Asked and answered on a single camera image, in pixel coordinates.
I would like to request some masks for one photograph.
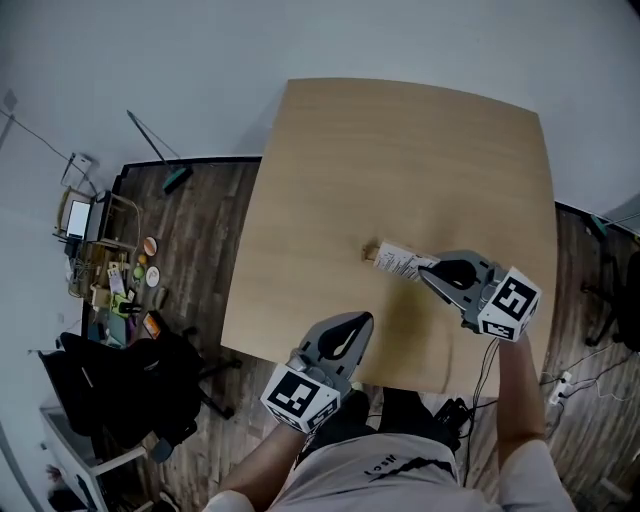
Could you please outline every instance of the person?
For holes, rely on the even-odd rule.
[[[529,340],[499,343],[497,504],[460,486],[453,435],[418,394],[385,388],[378,432],[365,425],[366,395],[354,392],[291,471],[306,435],[281,423],[220,482],[205,512],[575,510],[544,442]]]

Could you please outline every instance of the white t-shirt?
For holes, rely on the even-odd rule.
[[[460,487],[453,453],[441,443],[406,434],[374,434],[325,446],[293,471],[273,512],[554,512],[575,508],[547,446],[530,441],[500,471],[498,504]],[[205,512],[254,512],[249,500],[225,491]]]

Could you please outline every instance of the plate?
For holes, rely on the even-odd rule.
[[[147,269],[146,280],[147,284],[151,288],[158,286],[158,283],[160,282],[160,271],[158,270],[158,267],[149,267]]]
[[[155,256],[156,252],[158,252],[158,243],[153,237],[148,236],[144,239],[144,252],[146,252],[148,256]]]

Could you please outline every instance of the paper label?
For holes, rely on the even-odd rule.
[[[380,244],[373,266],[412,281],[420,281],[418,267],[432,267],[438,261],[433,256],[422,256],[384,241]]]

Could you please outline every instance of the person's arm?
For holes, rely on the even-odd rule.
[[[544,403],[526,334],[515,343],[500,341],[497,428],[500,468],[520,446],[545,437]]]
[[[256,512],[267,510],[287,480],[306,438],[306,434],[280,423],[222,479],[218,492],[239,492]]]

